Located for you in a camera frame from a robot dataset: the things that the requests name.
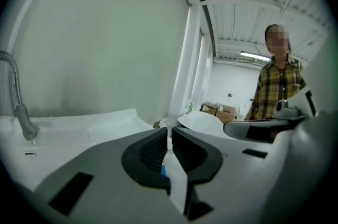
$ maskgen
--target chrome faucet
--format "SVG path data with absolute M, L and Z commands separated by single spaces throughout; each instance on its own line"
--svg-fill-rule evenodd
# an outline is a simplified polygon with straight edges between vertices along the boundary
M 12 74 L 14 76 L 14 98 L 16 103 L 14 104 L 14 113 L 21 125 L 23 136 L 26 140 L 30 141 L 36 136 L 36 130 L 30 118 L 28 116 L 26 105 L 22 104 L 20 83 L 19 83 L 19 72 L 17 65 L 12 55 L 6 51 L 0 50 L 0 61 L 5 61 L 10 65 Z

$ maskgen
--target plaid shirt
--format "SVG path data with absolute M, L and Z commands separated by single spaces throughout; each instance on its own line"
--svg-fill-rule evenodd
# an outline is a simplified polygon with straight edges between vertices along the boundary
M 274 116 L 277 101 L 288 99 L 306 84 L 301 76 L 302 65 L 288 56 L 283 70 L 273 63 L 273 57 L 260 71 L 255 96 L 245 120 L 262 120 Z

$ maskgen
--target white ceiling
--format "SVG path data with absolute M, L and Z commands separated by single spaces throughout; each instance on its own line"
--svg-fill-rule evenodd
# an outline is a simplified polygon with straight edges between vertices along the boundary
M 289 32 L 292 54 L 308 62 L 332 24 L 324 0 L 205 0 L 214 30 L 216 58 L 234 59 L 240 51 L 268 55 L 264 31 L 282 24 Z

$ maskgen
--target fluorescent light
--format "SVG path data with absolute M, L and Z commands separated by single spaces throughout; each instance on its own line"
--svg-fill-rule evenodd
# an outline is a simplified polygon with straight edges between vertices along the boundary
M 255 58 L 255 59 L 258 59 L 258 60 L 262 60 L 262 61 L 269 61 L 270 60 L 270 58 L 268 58 L 268 57 L 264 57 L 264 56 L 260 56 L 260 55 L 256 55 L 256 54 L 252 54 L 252 53 L 248 53 L 248 52 L 241 52 L 241 56 Z

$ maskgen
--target ceiling light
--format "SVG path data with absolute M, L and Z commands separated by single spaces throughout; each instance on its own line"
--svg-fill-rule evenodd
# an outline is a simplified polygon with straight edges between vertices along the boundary
M 258 59 L 258 60 L 262 60 L 262 61 L 269 61 L 270 60 L 269 57 L 260 56 L 260 55 L 256 55 L 256 54 L 252 54 L 252 53 L 248 53 L 248 52 L 241 52 L 241 56 L 255 58 L 255 59 Z

